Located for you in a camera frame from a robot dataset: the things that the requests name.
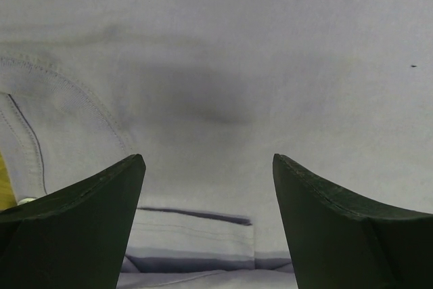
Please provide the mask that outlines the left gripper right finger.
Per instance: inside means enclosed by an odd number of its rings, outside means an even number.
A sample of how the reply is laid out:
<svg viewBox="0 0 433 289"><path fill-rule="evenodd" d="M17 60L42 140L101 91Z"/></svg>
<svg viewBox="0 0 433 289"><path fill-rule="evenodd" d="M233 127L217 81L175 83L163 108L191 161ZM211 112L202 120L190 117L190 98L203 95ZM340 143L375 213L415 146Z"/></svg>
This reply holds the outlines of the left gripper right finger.
<svg viewBox="0 0 433 289"><path fill-rule="evenodd" d="M299 288L431 288L432 216L337 185L291 158L273 180Z"/></svg>

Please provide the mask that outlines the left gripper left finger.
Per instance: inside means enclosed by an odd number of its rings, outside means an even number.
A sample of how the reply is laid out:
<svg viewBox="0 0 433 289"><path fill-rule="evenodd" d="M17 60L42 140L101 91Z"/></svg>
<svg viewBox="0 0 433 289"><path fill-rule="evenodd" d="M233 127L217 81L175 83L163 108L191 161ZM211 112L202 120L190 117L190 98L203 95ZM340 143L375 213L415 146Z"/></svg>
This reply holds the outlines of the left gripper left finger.
<svg viewBox="0 0 433 289"><path fill-rule="evenodd" d="M1 287L115 288L144 175L131 155L1 212Z"/></svg>

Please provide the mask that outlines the purple t shirt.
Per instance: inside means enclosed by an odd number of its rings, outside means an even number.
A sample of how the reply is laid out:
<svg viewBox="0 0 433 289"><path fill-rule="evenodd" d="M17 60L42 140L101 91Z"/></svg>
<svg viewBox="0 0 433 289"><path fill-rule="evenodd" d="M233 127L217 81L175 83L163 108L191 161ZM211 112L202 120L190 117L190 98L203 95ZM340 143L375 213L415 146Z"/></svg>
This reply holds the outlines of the purple t shirt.
<svg viewBox="0 0 433 289"><path fill-rule="evenodd" d="M131 154L119 288L295 288L275 154L432 212L432 0L1 0L16 201Z"/></svg>

